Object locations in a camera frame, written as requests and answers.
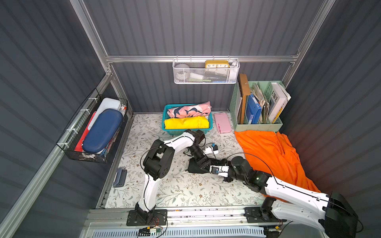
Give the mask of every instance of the vent grille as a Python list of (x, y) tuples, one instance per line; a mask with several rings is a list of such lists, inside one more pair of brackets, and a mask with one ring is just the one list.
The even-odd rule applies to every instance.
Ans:
[[(137, 228), (94, 230), (93, 238), (123, 237), (130, 238), (138, 235)], [(173, 227), (168, 228), (161, 237), (266, 237), (262, 227), (230, 226), (230, 227)]]

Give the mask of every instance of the blue pencil case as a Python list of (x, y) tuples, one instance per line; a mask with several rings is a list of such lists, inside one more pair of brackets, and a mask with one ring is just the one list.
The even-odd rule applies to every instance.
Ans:
[(83, 150), (88, 153), (101, 152), (118, 130), (122, 120), (123, 116), (119, 111), (114, 109), (104, 110), (83, 140)]

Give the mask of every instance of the yellow cloth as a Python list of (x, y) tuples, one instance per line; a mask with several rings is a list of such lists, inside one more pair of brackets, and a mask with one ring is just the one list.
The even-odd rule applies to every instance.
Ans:
[(185, 117), (170, 118), (164, 120), (166, 129), (200, 129), (209, 128), (209, 121), (206, 117)]

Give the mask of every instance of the pink case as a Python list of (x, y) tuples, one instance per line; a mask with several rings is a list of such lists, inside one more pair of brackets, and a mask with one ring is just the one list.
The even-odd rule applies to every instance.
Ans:
[(217, 113), (214, 114), (217, 130), (219, 133), (229, 133), (232, 131), (232, 128), (230, 126), (229, 119), (227, 118), (226, 113)]

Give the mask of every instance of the book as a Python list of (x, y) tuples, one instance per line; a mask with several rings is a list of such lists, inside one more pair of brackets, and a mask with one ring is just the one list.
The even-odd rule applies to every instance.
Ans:
[(270, 112), (269, 120), (273, 124), (278, 119), (279, 115), (285, 108), (291, 96), (286, 92), (286, 90), (278, 83), (271, 83), (272, 93), (270, 97)]
[(255, 96), (251, 94), (248, 97), (246, 105), (246, 118), (249, 124), (257, 124), (261, 116), (262, 108), (256, 100)]
[(238, 76), (238, 82), (242, 93), (242, 103), (240, 108), (241, 113), (239, 115), (240, 118), (238, 124), (243, 124), (243, 120), (245, 119), (247, 97), (251, 94), (251, 92), (246, 74), (240, 73)]
[(266, 97), (264, 96), (262, 90), (259, 88), (258, 84), (253, 83), (251, 86), (251, 93), (255, 96), (257, 99), (259, 105), (262, 108), (262, 113), (259, 116), (259, 124), (266, 124), (267, 123), (267, 116), (269, 114), (269, 103), (266, 100)]

